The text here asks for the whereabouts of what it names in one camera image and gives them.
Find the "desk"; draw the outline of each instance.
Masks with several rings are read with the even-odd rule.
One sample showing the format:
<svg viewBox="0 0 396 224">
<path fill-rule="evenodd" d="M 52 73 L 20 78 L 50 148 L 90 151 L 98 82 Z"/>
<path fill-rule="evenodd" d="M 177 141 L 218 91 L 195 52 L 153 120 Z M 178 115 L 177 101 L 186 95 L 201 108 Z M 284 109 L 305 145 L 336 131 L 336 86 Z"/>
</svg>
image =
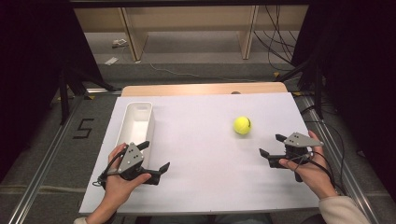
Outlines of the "desk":
<svg viewBox="0 0 396 224">
<path fill-rule="evenodd" d="M 138 187 L 119 209 L 120 214 L 230 214 L 318 206 L 317 196 L 305 184 L 297 183 L 293 172 L 271 169 L 259 153 L 262 147 L 283 154 L 276 133 L 307 133 L 283 84 L 186 86 L 190 91 L 185 92 L 184 85 L 124 90 L 114 107 L 80 213 L 91 213 L 102 199 L 103 189 L 92 182 L 106 167 L 107 155 L 118 138 L 120 118 L 131 102 L 153 103 L 156 121 L 148 168 L 158 169 L 169 161 L 171 165 L 159 186 Z M 257 93 L 266 92 L 266 88 L 278 92 Z M 147 89 L 142 92 L 152 91 L 149 95 L 154 96 L 136 96 L 142 93 L 134 89 Z M 233 91 L 251 94 L 230 94 Z M 232 128 L 233 119 L 242 115 L 252 120 L 252 130 L 245 136 Z"/>
</svg>

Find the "gray carpet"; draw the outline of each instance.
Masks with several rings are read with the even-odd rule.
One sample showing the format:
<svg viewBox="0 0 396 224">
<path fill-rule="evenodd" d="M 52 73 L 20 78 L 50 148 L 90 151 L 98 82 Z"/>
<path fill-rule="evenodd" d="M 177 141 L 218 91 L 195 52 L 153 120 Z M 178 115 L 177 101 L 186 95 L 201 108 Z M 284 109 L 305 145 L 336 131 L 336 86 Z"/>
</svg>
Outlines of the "gray carpet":
<svg viewBox="0 0 396 224">
<path fill-rule="evenodd" d="M 233 82 L 231 80 L 213 78 L 226 77 L 231 79 L 251 79 L 259 81 L 273 80 L 273 69 L 268 64 L 154 64 L 162 69 L 169 69 L 180 74 L 205 74 L 206 77 L 192 77 L 173 75 L 169 72 L 156 71 L 149 64 L 113 64 L 111 66 L 99 65 L 99 68 L 107 83 L 116 87 L 128 85 L 151 85 L 151 84 L 177 84 L 177 83 L 211 83 Z M 286 83 L 290 90 L 295 90 L 295 80 Z M 86 83 L 87 87 L 97 87 Z M 63 191 L 51 191 L 42 189 L 25 219 L 25 223 L 72 223 L 79 217 L 78 209 L 83 198 L 83 191 L 87 187 L 93 166 L 96 162 L 102 140 L 106 133 L 106 127 L 111 116 L 117 95 L 96 95 L 93 100 L 84 100 L 78 107 L 75 116 L 71 120 L 64 141 L 58 154 L 51 165 L 44 180 L 43 186 L 69 188 Z M 304 97 L 296 97 L 295 101 L 300 110 L 304 110 Z M 341 146 L 341 138 L 346 150 L 346 163 L 358 180 L 362 190 L 367 195 L 370 204 L 377 214 L 380 223 L 390 224 L 396 222 L 396 205 L 388 196 L 384 187 L 377 179 L 374 171 L 366 159 L 358 156 L 356 143 L 344 122 L 336 115 L 331 105 L 331 99 L 323 98 L 326 103 L 323 106 L 325 121 L 338 133 L 331 129 L 332 136 Z M 305 120 L 309 111 L 303 114 Z M 30 183 L 42 158 L 50 146 L 51 140 L 59 128 L 61 110 L 60 103 L 54 100 L 52 109 L 49 110 L 46 119 L 37 129 L 36 136 L 32 138 L 31 147 L 23 151 L 15 165 L 12 167 L 0 188 L 0 223 L 7 223 L 12 210 L 18 203 L 23 187 Z M 91 129 L 79 131 L 78 127 Z M 316 130 L 314 123 L 307 123 L 307 127 Z M 338 179 L 338 171 L 331 161 L 333 170 Z M 307 217 L 318 212 L 318 209 L 304 209 L 298 211 L 284 211 L 271 214 L 274 223 L 301 223 Z M 134 222 L 133 217 L 124 219 L 118 217 L 115 223 Z"/>
</svg>

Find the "floor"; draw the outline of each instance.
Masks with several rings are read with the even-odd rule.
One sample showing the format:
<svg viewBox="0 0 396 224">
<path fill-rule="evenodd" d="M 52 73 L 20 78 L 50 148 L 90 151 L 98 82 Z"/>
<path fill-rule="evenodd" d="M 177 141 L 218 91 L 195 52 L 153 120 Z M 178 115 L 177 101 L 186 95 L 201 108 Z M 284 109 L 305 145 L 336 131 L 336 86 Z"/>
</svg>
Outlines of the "floor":
<svg viewBox="0 0 396 224">
<path fill-rule="evenodd" d="M 294 45 L 293 37 L 297 37 L 298 32 L 291 33 L 292 35 L 289 32 L 281 34 L 288 44 Z M 263 32 L 257 34 L 266 44 L 271 43 Z M 183 81 L 236 82 L 242 81 L 241 78 L 243 81 L 271 81 L 275 73 L 283 74 L 286 72 L 283 70 L 292 68 L 274 54 L 268 53 L 255 36 L 250 57 L 243 60 L 234 32 L 152 33 L 139 62 L 132 60 L 127 47 L 111 48 L 113 40 L 125 38 L 124 34 L 86 36 L 104 79 L 113 85 Z M 287 58 L 289 53 L 285 53 L 281 46 L 273 43 L 272 47 Z M 112 57 L 118 60 L 111 65 L 105 65 L 104 63 Z M 297 78 L 285 82 L 290 91 L 295 90 Z M 87 83 L 87 87 L 97 88 L 90 83 Z M 101 139 L 106 132 L 112 106 L 118 96 L 107 93 L 90 95 L 93 99 L 73 98 L 73 94 L 70 94 L 71 109 L 74 113 L 65 130 L 59 126 L 60 103 L 58 98 L 54 97 L 52 109 L 31 140 L 31 148 L 22 152 L 0 185 L 0 223 L 7 223 L 15 210 L 21 210 L 22 196 L 27 189 L 34 188 L 31 186 L 32 180 L 38 179 L 38 175 L 41 175 L 41 182 L 36 186 L 37 194 L 24 207 L 28 213 L 22 214 L 21 222 L 72 223 L 74 218 L 80 216 L 79 205 L 91 176 L 90 171 L 95 164 Z M 301 111 L 313 103 L 312 97 L 305 96 L 296 97 L 295 101 Z M 310 110 L 303 113 L 307 127 L 316 130 L 323 137 L 329 137 L 326 141 L 330 142 L 329 147 L 334 151 L 329 155 L 333 167 L 340 167 L 339 158 L 345 151 L 343 172 L 346 188 L 357 202 L 364 202 L 362 207 L 369 214 L 372 223 L 395 223 L 395 202 L 376 178 L 370 164 L 356 154 L 359 148 L 342 119 L 337 116 L 331 98 L 324 94 L 322 102 L 326 125 L 311 122 L 318 118 L 316 113 Z M 88 124 L 93 131 L 89 138 L 80 139 L 78 137 L 85 134 L 80 130 L 83 121 L 84 125 Z M 59 132 L 64 132 L 64 136 L 59 137 Z M 50 149 L 56 152 L 53 157 L 49 155 Z M 42 167 L 42 161 L 45 160 L 49 167 Z M 318 209 L 282 211 L 272 213 L 271 217 L 274 223 L 301 223 L 306 217 L 317 212 Z M 115 221 L 133 222 L 134 217 L 118 217 Z"/>
</svg>

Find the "rectangular tray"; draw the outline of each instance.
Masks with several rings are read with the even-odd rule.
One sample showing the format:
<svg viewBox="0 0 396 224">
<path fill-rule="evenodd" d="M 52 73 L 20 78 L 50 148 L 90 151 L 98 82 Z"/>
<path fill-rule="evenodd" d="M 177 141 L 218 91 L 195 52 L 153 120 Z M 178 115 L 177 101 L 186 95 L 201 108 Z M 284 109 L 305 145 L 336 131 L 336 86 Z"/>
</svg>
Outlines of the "rectangular tray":
<svg viewBox="0 0 396 224">
<path fill-rule="evenodd" d="M 142 166 L 149 168 L 149 154 L 154 133 L 155 118 L 152 111 L 152 103 L 139 102 L 130 103 L 126 106 L 122 120 L 119 138 L 116 146 L 122 143 L 139 145 L 145 141 L 150 141 L 147 148 L 142 150 L 145 157 Z"/>
</svg>

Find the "ball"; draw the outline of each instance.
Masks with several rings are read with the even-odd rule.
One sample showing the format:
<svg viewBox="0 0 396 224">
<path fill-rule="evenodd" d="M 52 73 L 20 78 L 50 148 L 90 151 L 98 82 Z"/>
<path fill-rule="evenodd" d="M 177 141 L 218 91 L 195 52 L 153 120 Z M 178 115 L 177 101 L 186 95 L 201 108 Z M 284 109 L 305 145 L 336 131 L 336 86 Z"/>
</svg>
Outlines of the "ball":
<svg viewBox="0 0 396 224">
<path fill-rule="evenodd" d="M 251 129 L 250 119 L 239 117 L 233 121 L 233 129 L 239 134 L 247 134 Z"/>
</svg>

